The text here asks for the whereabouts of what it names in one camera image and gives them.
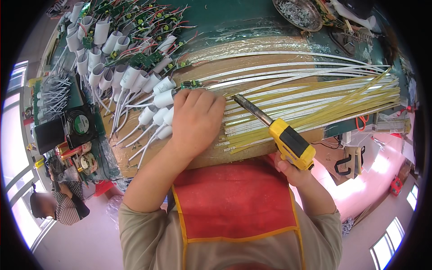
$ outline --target beige shirt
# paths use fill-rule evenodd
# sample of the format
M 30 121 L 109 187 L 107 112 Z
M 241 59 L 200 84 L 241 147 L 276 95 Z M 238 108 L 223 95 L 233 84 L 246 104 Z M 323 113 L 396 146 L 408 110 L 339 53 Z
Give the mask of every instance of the beige shirt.
M 337 269 L 342 257 L 339 211 L 307 216 L 296 203 L 306 269 Z M 183 240 L 177 211 L 139 213 L 121 204 L 118 211 L 125 270 L 181 270 Z M 301 269 L 295 232 L 243 242 L 196 242 L 187 245 L 186 268 L 219 270 L 240 263 L 262 263 L 276 269 Z

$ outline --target green fan label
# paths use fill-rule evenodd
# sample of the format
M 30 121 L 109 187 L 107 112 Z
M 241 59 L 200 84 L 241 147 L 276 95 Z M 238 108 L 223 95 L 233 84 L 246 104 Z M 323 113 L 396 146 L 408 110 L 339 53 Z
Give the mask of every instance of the green fan label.
M 85 115 L 80 115 L 73 121 L 73 126 L 79 134 L 84 134 L 89 130 L 89 120 Z

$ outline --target metal bowl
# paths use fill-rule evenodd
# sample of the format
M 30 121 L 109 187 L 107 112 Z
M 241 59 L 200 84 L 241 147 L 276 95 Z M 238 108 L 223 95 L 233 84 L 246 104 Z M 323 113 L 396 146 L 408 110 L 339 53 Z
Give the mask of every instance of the metal bowl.
M 273 0 L 276 10 L 300 29 L 315 32 L 323 26 L 321 14 L 310 0 Z

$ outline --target cooling fan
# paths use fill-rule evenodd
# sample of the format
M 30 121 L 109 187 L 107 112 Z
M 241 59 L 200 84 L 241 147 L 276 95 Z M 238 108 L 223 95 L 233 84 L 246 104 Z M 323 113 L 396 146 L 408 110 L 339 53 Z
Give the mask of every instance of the cooling fan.
M 70 149 L 77 148 L 98 136 L 93 114 L 84 106 L 65 110 L 61 120 Z

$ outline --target round metal plate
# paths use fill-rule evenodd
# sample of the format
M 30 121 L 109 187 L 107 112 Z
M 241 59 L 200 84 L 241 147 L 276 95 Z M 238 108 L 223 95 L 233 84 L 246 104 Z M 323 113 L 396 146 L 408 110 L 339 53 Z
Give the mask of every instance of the round metal plate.
M 280 5 L 286 5 L 286 3 L 291 6 L 297 6 L 300 10 L 304 10 L 303 18 L 299 17 L 300 13 L 298 12 L 293 12 L 292 15 L 283 12 Z M 323 26 L 321 14 L 310 0 L 273 0 L 273 5 L 285 19 L 300 29 L 315 32 L 320 30 Z

